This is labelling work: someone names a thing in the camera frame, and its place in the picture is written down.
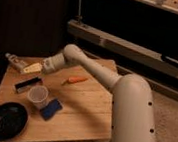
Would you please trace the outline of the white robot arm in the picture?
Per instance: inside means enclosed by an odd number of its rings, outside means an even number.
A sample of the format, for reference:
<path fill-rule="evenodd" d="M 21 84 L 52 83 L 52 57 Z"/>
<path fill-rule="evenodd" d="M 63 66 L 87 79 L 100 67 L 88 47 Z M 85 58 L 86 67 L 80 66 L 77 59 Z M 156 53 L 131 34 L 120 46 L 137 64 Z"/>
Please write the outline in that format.
<path fill-rule="evenodd" d="M 39 64 L 44 75 L 81 65 L 112 94 L 111 142 L 155 142 L 153 94 L 143 77 L 134 73 L 121 76 L 72 44 Z"/>

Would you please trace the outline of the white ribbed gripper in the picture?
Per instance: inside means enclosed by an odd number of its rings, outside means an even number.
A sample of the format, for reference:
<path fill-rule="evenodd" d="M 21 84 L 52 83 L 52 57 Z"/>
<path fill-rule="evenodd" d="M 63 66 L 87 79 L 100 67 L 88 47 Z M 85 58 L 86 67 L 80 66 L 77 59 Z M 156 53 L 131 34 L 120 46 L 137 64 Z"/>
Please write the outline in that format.
<path fill-rule="evenodd" d="M 65 67 L 65 63 L 66 61 L 63 54 L 56 54 L 54 56 L 45 58 L 42 61 L 42 65 L 37 62 L 27 66 L 23 69 L 23 73 L 35 73 L 42 70 L 44 74 L 51 74 Z"/>

